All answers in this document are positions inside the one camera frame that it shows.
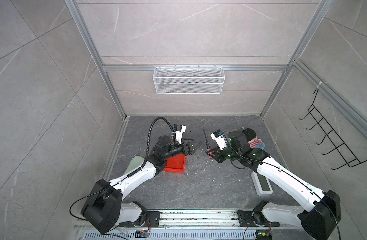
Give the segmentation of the red handled screwdriver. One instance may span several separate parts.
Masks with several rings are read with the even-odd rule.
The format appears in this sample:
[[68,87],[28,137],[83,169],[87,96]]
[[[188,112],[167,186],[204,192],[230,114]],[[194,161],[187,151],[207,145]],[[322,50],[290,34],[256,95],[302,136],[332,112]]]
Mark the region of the red handled screwdriver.
[[208,148],[210,148],[210,149],[211,149],[210,144],[209,144],[209,142],[208,142],[208,140],[207,140],[207,135],[206,135],[206,133],[205,133],[205,130],[204,130],[204,129],[203,129],[203,133],[204,133],[204,138],[205,138],[206,148],[207,148],[207,149],[208,149]]

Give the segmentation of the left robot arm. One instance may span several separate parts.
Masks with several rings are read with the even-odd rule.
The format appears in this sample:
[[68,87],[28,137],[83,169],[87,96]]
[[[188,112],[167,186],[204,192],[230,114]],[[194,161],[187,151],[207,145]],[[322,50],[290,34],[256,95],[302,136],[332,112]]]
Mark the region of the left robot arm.
[[173,142],[161,136],[146,160],[129,173],[110,180],[95,183],[81,209],[81,215],[101,234],[112,231],[115,226],[132,223],[142,226],[146,221],[147,209],[138,202],[124,203],[128,194],[144,182],[154,178],[167,166],[167,159],[183,154],[194,155],[201,141]]

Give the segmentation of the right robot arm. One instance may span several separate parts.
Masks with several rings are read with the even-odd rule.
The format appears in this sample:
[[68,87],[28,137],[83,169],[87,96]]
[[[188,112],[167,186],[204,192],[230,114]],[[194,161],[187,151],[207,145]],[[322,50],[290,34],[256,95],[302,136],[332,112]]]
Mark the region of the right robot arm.
[[217,146],[206,153],[218,163],[225,160],[238,161],[250,168],[254,174],[272,181],[297,202],[298,206],[277,205],[262,201],[253,210],[252,218],[259,226],[266,223],[283,223],[301,227],[316,240],[327,240],[338,230],[341,220],[340,197],[332,190],[323,191],[299,178],[270,154],[260,148],[253,148],[252,129],[233,132],[216,130],[210,137]]

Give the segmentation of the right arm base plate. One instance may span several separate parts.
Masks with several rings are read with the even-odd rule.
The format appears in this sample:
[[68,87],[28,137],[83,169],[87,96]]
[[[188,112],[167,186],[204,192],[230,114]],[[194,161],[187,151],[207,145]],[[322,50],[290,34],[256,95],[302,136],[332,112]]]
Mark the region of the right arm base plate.
[[237,219],[241,227],[279,227],[279,222],[268,221],[261,212],[238,210]]

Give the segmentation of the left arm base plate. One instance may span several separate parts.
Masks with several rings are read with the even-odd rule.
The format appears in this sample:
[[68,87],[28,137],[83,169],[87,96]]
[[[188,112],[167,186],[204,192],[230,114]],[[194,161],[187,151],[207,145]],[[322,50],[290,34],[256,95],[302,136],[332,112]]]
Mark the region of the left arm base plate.
[[159,222],[160,222],[160,214],[159,211],[147,211],[145,214],[143,214],[140,218],[140,220],[136,222],[124,222],[120,223],[120,227],[128,227],[128,228],[158,228]]

